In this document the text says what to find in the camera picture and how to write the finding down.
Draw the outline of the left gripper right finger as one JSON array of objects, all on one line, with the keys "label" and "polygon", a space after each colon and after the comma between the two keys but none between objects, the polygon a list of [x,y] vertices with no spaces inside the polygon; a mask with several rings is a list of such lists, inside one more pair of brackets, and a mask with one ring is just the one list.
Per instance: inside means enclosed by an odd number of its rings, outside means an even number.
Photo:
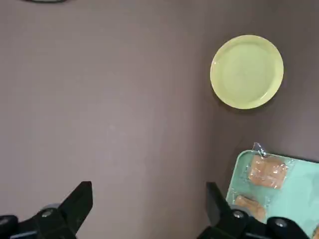
[{"label": "left gripper right finger", "polygon": [[307,239],[292,220],[271,217],[266,223],[241,208],[231,208],[215,182],[206,183],[206,212],[210,225],[200,239]]}]

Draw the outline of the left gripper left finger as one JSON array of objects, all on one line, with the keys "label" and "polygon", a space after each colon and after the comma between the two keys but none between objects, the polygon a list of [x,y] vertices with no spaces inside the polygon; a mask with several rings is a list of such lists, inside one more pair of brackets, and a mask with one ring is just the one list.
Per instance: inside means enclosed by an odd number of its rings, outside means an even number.
[{"label": "left gripper left finger", "polygon": [[15,215],[1,215],[2,239],[75,239],[93,207],[92,182],[82,181],[60,204],[47,205],[20,222]]}]

